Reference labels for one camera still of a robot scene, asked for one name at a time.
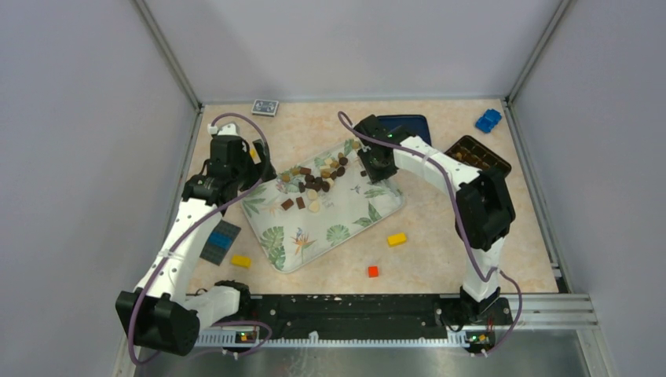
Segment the white wall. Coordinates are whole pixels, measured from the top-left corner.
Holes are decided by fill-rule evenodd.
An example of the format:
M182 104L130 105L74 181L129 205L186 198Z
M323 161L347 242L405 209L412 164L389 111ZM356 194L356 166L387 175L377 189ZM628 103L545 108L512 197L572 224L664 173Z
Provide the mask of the white wall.
M507 94L559 0L148 0L204 102Z
M517 103L571 281L621 375L664 375L666 2L577 2Z
M110 375L193 110L129 1L0 2L0 375Z

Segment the brown tray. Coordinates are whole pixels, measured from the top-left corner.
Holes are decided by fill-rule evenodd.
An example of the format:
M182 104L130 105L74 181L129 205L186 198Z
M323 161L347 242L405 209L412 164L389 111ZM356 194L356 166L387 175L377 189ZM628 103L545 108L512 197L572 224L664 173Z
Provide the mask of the brown tray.
M445 155L481 170L496 167L504 172L504 177L511 172L511 165L507 161L470 135L461 137L445 152Z

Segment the brown chocolate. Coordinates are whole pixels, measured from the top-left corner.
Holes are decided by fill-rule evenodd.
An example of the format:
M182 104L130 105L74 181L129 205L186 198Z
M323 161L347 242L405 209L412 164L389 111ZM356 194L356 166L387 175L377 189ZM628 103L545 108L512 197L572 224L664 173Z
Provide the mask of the brown chocolate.
M294 205L294 200L287 199L284 201L284 203L281 204L283 210L288 210Z

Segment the beige table surface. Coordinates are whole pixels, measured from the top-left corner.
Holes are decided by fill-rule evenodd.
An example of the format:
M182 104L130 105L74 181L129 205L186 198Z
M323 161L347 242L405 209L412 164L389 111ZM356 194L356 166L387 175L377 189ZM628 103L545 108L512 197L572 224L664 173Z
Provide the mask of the beige table surface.
M501 111L502 106L499 100L280 103L277 116L269 118L251 115L251 104L209 105L203 114L188 177L198 173L209 156L206 125L223 112L239 112L258 123L269 140L271 160L278 172L350 137L338 122L338 110L344 110L354 123L370 114L421 114L428 120L435 148L445 151L469 134L511 164L513 170L507 184L516 220L504 244L500 267L525 292L556 292L550 260L507 123L503 119L490 134L474 128L476 119L488 108ZM244 121L231 120L239 124L242 137L250 142L258 138ZM393 179L406 199L399 211L288 274L277 272L269 264L240 206L230 207L225 220L242 230L220 266L198 261L189 290L210 287L219 280L236 280L249 285L254 294L457 293L467 256L454 229L448 197L407 171L399 171ZM398 232L407 233L408 242L388 248L386 238ZM251 258L252 266L245 269L231 265L233 254ZM368 266L375 262L380 275L370 279ZM503 292L514 291L508 282L500 281Z

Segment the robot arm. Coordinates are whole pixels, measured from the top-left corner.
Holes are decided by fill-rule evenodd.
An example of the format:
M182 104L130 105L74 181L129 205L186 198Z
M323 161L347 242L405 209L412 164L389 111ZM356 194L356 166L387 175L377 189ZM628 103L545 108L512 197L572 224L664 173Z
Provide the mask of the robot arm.
M209 133L213 140L210 159L204 165L207 172L203 174L202 170L185 183L175 222L162 250L134 292L123 291L116 299L116 312L129 336L130 317L139 295L162 260L168 258L138 308L134 327L137 346L184 356L192 350L200 331L239 309L241 292L236 287L216 284L207 293L194 297L186 296L185 292L204 244L222 219L219 212L209 214L236 198L239 190L250 188L259 178L274 179L275 170L260 141L254 142L254 148L261 162L254 163L250 147L239 136L235 123L220 129L209 127ZM176 249L170 250L195 223L200 224Z
M479 269L485 276L491 269L497 268L504 239L509 233L511 222L515 219L507 185L499 170L481 171L463 165L401 127L388 130L374 115L359 122L354 129L374 139L415 150L439 163L456 192L455 199L460 217ZM372 182L386 179L398 169L405 169L448 195L442 172L432 163L428 163L426 158L403 150L363 142L364 148L359 152L359 157ZM493 273L489 281L484 282L477 274L471 260L468 260L461 296L471 301L474 311L480 313L485 310L496 300L499 292L497 274Z

